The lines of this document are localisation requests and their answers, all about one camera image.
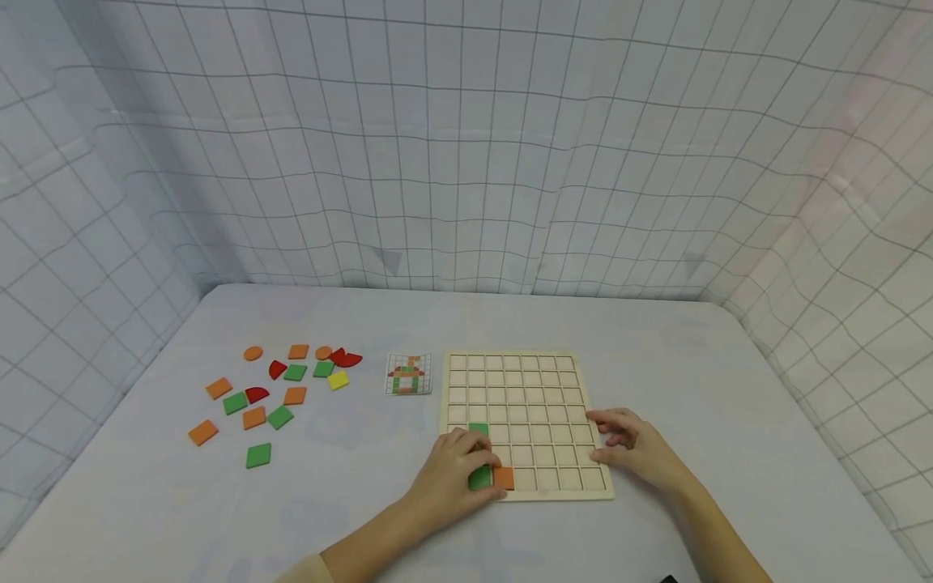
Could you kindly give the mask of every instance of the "right hand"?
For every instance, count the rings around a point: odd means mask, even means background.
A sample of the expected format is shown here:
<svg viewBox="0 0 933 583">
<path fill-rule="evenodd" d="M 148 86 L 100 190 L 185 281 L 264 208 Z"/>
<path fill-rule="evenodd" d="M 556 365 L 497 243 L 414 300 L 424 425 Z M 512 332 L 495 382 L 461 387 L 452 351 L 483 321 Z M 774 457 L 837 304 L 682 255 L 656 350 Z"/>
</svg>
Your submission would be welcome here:
<svg viewBox="0 0 933 583">
<path fill-rule="evenodd" d="M 593 461 L 626 467 L 664 493 L 676 493 L 696 481 L 658 430 L 630 409 L 589 410 L 586 416 L 600 433 L 609 434 L 606 446 L 590 454 Z"/>
</svg>

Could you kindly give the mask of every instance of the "wooden grid board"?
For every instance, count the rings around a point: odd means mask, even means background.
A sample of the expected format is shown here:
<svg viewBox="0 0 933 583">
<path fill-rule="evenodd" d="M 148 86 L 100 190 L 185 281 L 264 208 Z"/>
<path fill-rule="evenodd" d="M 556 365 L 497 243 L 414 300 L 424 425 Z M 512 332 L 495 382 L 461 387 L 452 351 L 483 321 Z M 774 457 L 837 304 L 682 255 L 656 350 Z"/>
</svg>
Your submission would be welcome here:
<svg viewBox="0 0 933 583">
<path fill-rule="evenodd" d="M 611 500 L 608 468 L 577 359 L 569 353 L 447 353 L 440 433 L 487 423 L 493 452 L 511 466 L 505 502 Z"/>
</svg>

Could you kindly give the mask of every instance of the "yellow square tile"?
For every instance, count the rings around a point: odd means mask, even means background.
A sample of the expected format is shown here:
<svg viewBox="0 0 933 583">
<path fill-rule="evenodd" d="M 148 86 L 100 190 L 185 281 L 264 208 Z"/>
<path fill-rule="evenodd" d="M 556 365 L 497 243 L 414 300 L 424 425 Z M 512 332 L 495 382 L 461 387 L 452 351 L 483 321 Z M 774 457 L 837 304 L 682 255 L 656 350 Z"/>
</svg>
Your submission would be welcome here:
<svg viewBox="0 0 933 583">
<path fill-rule="evenodd" d="M 331 391 L 336 391 L 350 384 L 350 379 L 347 378 L 345 370 L 340 370 L 327 377 L 327 383 L 330 385 Z"/>
</svg>

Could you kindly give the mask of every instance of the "tabletop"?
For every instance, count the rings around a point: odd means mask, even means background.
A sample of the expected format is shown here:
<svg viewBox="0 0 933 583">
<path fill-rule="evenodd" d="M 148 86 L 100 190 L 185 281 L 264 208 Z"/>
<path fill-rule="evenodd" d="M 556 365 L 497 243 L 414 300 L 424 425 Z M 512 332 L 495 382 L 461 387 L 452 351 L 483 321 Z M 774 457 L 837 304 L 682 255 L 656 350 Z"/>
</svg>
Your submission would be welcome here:
<svg viewBox="0 0 933 583">
<path fill-rule="evenodd" d="M 225 418 L 203 387 L 269 386 L 250 345 L 362 354 L 337 392 L 306 378 L 275 432 Z M 386 396 L 386 357 L 571 352 L 596 408 L 655 424 L 774 581 L 919 581 L 735 319 L 708 303 L 223 285 L 127 394 L 0 556 L 5 581 L 271 581 L 405 492 L 438 433 L 426 396 Z M 203 447 L 187 431 L 205 418 Z M 272 463 L 244 468 L 271 441 Z M 612 472 L 615 500 L 493 504 L 386 581 L 699 581 L 662 500 Z"/>
</svg>

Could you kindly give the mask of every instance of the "green square tile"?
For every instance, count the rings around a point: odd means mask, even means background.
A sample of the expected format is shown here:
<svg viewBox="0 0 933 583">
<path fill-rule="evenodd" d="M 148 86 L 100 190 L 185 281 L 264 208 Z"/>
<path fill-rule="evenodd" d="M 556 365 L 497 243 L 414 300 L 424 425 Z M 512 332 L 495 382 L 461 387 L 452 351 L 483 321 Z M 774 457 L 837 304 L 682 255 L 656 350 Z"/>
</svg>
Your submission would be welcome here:
<svg viewBox="0 0 933 583">
<path fill-rule="evenodd" d="M 266 421 L 269 422 L 269 425 L 275 427 L 275 431 L 278 431 L 282 428 L 282 425 L 292 419 L 295 419 L 295 415 L 292 415 L 292 412 L 285 405 L 266 415 Z"/>
<path fill-rule="evenodd" d="M 470 430 L 470 431 L 479 431 L 479 432 L 482 433 L 483 435 L 485 435 L 485 436 L 487 436 L 487 437 L 489 436 L 489 425 L 486 424 L 486 423 L 470 423 L 470 424 L 469 424 L 469 430 Z"/>
<path fill-rule="evenodd" d="M 322 360 L 314 365 L 314 372 L 311 376 L 316 379 L 326 379 L 334 371 L 334 363 L 329 360 Z"/>
<path fill-rule="evenodd" d="M 493 469 L 488 465 L 481 465 L 469 475 L 469 489 L 480 490 L 493 483 Z"/>
<path fill-rule="evenodd" d="M 265 465 L 272 459 L 272 444 L 254 445 L 246 450 L 246 469 Z"/>
<path fill-rule="evenodd" d="M 282 378 L 286 381 L 298 382 L 304 378 L 306 370 L 308 370 L 306 365 L 291 365 L 285 371 L 285 376 Z"/>
<path fill-rule="evenodd" d="M 246 400 L 246 394 L 242 391 L 224 399 L 224 412 L 228 415 L 232 415 L 240 409 L 246 409 L 248 406 L 249 401 Z"/>
</svg>

